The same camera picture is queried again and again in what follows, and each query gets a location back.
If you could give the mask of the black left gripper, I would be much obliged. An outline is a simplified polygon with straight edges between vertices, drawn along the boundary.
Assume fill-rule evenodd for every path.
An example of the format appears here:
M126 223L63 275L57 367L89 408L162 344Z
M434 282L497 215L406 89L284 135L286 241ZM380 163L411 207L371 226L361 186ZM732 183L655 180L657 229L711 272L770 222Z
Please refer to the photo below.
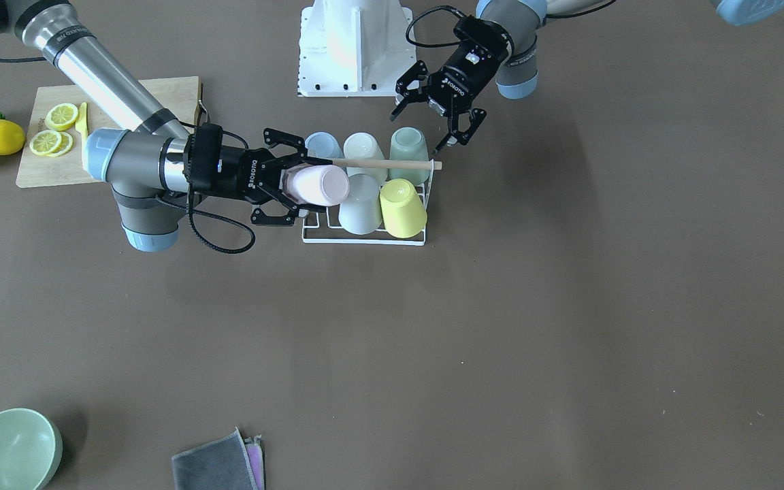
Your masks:
M395 82L392 121L410 103L426 103L440 116L449 114L447 133L435 146L435 154L448 146L469 144L487 117L484 109L471 105L510 56L509 34L494 22L466 16L454 26L453 33L459 39L458 47L438 71L429 73L425 62L417 60ZM468 127L461 129L459 120L464 112Z

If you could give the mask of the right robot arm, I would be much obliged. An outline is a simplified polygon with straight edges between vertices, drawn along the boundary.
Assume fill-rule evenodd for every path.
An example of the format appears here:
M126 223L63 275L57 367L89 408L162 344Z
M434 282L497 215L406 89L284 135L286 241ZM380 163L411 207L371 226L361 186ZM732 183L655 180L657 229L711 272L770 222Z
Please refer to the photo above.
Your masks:
M203 197L248 202L252 225L291 226L348 195L346 171L311 157L302 137L267 129L261 148L230 148L220 125L188 131L67 1L0 1L4 32L39 50L116 123L89 134L83 164L91 177L111 184L122 229L137 250L174 245L181 217L193 221Z

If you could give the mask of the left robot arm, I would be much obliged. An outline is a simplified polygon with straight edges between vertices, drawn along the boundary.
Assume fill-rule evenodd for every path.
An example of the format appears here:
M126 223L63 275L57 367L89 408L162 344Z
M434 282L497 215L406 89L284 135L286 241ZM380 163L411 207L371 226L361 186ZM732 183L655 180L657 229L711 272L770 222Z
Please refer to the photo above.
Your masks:
M487 112L476 98L490 83L507 99L527 97L536 89L538 30L555 20L599 12L608 1L480 1L473 14L441 4L424 10L417 20L435 12L457 19L453 53L444 65L430 71L417 60L395 83L396 120L411 103L426 103L447 121L447 131L435 148L465 146L485 121Z

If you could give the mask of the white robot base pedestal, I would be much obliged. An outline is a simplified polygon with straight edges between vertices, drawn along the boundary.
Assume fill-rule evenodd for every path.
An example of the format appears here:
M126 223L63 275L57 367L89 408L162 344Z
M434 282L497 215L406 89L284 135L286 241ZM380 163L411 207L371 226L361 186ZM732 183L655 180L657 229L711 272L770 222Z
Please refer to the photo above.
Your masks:
M405 34L414 14L398 1L314 1L301 11L301 97L396 97L416 62Z

